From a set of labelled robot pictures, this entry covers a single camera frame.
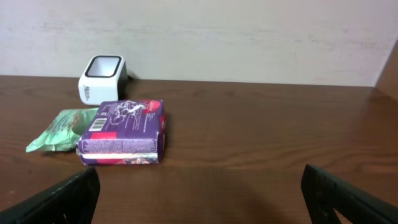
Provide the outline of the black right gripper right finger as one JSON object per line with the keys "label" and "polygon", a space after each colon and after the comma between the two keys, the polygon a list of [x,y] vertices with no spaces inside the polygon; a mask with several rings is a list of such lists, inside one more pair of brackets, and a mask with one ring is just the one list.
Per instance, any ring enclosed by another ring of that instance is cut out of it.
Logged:
{"label": "black right gripper right finger", "polygon": [[397,207],[315,166],[305,166],[301,191],[312,223],[397,224]]}

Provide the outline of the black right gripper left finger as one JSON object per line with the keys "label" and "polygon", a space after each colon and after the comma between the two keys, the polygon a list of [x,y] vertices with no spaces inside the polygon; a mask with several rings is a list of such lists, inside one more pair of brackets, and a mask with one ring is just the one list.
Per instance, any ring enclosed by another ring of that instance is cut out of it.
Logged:
{"label": "black right gripper left finger", "polygon": [[94,167],[1,212],[1,223],[91,223],[100,194]]}

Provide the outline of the mint green snack packet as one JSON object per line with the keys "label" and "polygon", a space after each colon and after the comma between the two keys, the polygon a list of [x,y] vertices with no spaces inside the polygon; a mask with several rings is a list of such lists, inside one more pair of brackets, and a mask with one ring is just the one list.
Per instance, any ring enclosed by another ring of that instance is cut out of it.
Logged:
{"label": "mint green snack packet", "polygon": [[26,152],[68,152],[76,148],[77,141],[96,116],[98,108],[62,110],[47,129],[34,139]]}

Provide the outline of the purple snack box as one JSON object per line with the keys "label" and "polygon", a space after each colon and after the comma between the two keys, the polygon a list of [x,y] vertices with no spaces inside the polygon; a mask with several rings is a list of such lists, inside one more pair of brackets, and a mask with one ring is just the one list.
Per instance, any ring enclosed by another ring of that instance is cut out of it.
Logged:
{"label": "purple snack box", "polygon": [[86,165],[158,164],[165,147],[162,100],[105,101],[76,144]]}

